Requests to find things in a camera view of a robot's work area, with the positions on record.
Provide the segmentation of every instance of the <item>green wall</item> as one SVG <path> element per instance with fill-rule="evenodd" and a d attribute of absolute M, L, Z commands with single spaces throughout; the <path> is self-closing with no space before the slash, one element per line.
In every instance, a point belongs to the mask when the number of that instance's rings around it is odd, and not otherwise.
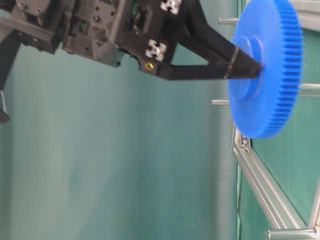
<path fill-rule="evenodd" d="M 202 0 L 225 36 L 234 0 Z M 175 62 L 198 63 L 179 49 Z M 236 238 L 236 164 L 222 81 L 168 82 L 23 46 L 0 126 L 0 238 Z"/>

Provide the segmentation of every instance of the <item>gripper jaw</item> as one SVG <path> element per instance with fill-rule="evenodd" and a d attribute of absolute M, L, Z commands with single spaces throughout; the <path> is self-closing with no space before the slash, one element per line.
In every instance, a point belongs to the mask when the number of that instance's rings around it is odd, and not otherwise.
<path fill-rule="evenodd" d="M 2 108 L 0 108 L 0 124 L 9 120 L 3 89 L 20 44 L 17 32 L 0 21 L 0 93 L 2 104 Z"/>
<path fill-rule="evenodd" d="M 251 79 L 259 74 L 259 62 L 208 25 L 199 0 L 136 0 L 133 7 L 130 2 L 125 18 L 132 24 L 118 29 L 115 44 L 138 60 L 142 72 L 169 81 Z M 208 64 L 173 65 L 178 44 Z"/>

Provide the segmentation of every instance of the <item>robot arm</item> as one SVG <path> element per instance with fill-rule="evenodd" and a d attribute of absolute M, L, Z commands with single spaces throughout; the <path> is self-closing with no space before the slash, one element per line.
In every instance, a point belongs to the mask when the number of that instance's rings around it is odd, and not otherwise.
<path fill-rule="evenodd" d="M 118 67 L 124 54 L 167 80 L 255 78 L 261 64 L 206 21 L 199 0 L 0 0 L 0 90 L 23 43 Z M 172 65 L 183 45 L 207 65 Z"/>

